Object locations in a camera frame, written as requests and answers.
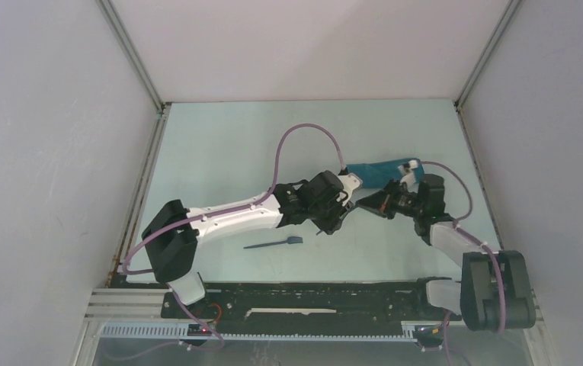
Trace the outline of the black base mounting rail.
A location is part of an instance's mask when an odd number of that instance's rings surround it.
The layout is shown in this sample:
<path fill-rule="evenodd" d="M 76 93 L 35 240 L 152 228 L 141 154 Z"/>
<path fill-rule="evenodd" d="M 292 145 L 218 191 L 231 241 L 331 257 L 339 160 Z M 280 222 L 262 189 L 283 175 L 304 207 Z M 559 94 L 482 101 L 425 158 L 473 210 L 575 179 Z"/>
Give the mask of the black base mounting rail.
<path fill-rule="evenodd" d="M 163 319 L 216 320 L 219 332 L 302 335 L 388 335 L 403 323 L 437 325 L 445 310 L 431 306 L 424 281 L 378 283 L 210 282 L 205 297 L 184 312 L 165 294 Z"/>

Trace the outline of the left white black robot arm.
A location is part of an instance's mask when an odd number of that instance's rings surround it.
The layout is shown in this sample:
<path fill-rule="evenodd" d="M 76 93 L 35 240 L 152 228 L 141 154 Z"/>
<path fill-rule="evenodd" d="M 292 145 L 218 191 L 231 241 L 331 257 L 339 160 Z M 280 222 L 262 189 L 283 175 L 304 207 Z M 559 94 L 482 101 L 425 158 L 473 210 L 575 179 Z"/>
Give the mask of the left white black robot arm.
<path fill-rule="evenodd" d="M 143 232 L 151 271 L 157 282 L 177 296 L 190 317 L 207 312 L 209 297 L 201 275 L 193 269 L 199 248 L 228 236 L 312 222 L 331 235 L 353 208 L 353 193 L 363 182 L 353 173 L 323 171 L 310 180 L 276 184 L 247 200 L 215 207 L 186 208 L 169 201 Z"/>

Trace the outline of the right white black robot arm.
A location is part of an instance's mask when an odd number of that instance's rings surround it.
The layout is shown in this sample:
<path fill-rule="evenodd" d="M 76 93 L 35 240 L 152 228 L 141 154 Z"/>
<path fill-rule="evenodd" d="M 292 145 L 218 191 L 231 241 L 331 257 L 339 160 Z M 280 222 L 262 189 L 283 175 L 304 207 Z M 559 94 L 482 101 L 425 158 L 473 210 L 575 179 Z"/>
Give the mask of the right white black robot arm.
<path fill-rule="evenodd" d="M 461 227 L 446 212 L 444 179 L 424 175 L 416 191 L 406 183 L 390 181 L 361 198 L 357 206 L 391 220 L 410 217 L 422 241 L 451 259 L 461 269 L 460 279 L 431 279 L 414 294 L 414 314 L 430 319 L 440 309 L 462 317 L 472 331 L 529 329 L 537 321 L 524 256 L 518 251 L 494 251 Z"/>

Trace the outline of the teal cloth napkin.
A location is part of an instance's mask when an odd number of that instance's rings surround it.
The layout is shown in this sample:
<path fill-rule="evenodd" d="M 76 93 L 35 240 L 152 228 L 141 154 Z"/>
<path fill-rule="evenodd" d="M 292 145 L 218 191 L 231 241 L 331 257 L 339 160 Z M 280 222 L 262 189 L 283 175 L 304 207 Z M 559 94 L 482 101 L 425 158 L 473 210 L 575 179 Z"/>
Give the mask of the teal cloth napkin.
<path fill-rule="evenodd" d="M 399 172 L 398 167 L 411 159 L 417 158 L 404 158 L 395 159 L 385 162 L 375 162 L 375 163 L 355 163 L 347 164 L 347 170 L 349 173 L 355 174 L 363 182 L 362 189 L 381 189 L 386 186 L 390 181 L 399 181 L 402 177 Z M 416 183 L 419 183 L 422 176 L 424 175 L 424 169 L 422 167 L 421 177 Z"/>

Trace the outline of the aluminium frame extrusion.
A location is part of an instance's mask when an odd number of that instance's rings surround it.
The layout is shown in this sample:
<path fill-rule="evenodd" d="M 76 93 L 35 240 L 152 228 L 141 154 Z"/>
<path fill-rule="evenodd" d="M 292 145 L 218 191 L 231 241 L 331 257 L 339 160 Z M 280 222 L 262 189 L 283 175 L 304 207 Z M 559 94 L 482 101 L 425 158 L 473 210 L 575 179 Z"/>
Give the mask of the aluminium frame extrusion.
<path fill-rule="evenodd" d="M 155 323 L 160 317 L 166 289 L 96 288 L 92 291 L 69 361 L 92 365 L 103 328 L 109 322 Z"/>

